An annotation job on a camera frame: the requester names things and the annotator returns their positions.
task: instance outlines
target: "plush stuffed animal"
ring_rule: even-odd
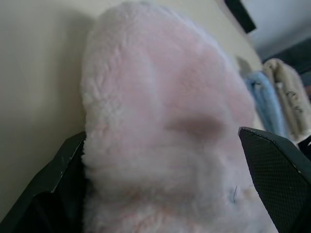
[[[251,97],[190,20],[151,3],[109,9],[88,38],[82,97],[86,233],[277,232],[238,137]]]

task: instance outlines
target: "textured black surface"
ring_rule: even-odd
[[[0,233],[79,233],[86,180],[81,161],[86,135],[67,139],[0,223]]]
[[[311,136],[298,144],[299,149],[303,154],[311,160]]]
[[[274,134],[241,128],[239,136],[254,186],[278,231],[311,232],[310,177],[303,177],[310,176],[311,163],[290,141]]]

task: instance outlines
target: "white ceiling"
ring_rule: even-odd
[[[311,37],[311,0],[242,0],[257,29],[249,35],[262,59]]]

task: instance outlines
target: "pink plush toy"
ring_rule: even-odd
[[[254,106],[217,42],[150,3],[89,35],[86,233],[276,233],[238,138]]]

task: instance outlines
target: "fluffy pink fur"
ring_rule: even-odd
[[[86,233],[277,232],[238,138],[251,98],[190,20],[150,3],[109,9],[88,39],[82,95]]]

